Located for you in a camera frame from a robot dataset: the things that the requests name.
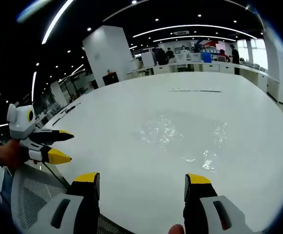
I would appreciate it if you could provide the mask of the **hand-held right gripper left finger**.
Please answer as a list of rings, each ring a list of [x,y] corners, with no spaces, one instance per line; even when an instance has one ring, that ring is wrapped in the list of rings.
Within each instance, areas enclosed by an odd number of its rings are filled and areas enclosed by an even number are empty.
[[[74,179],[67,192],[54,196],[38,212],[28,234],[95,234],[99,209],[100,173],[91,172]]]

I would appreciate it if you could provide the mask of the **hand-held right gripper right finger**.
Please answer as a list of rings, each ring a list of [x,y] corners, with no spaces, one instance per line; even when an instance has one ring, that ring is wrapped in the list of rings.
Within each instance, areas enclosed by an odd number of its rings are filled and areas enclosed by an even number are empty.
[[[217,195],[211,181],[204,176],[186,174],[185,207],[187,234],[253,234],[244,213],[226,196]]]

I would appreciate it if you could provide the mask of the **person's left hand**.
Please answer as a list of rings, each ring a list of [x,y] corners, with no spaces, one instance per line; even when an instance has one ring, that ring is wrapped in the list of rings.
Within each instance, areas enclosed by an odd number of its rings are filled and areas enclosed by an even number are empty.
[[[15,169],[29,159],[28,150],[20,146],[19,141],[9,140],[5,145],[0,146],[0,162],[2,166]]]

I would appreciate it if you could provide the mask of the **person's right hand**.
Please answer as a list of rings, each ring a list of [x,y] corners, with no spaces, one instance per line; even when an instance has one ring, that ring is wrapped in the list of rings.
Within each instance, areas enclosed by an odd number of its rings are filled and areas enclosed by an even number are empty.
[[[185,230],[181,224],[175,224],[170,229],[168,234],[184,234]]]

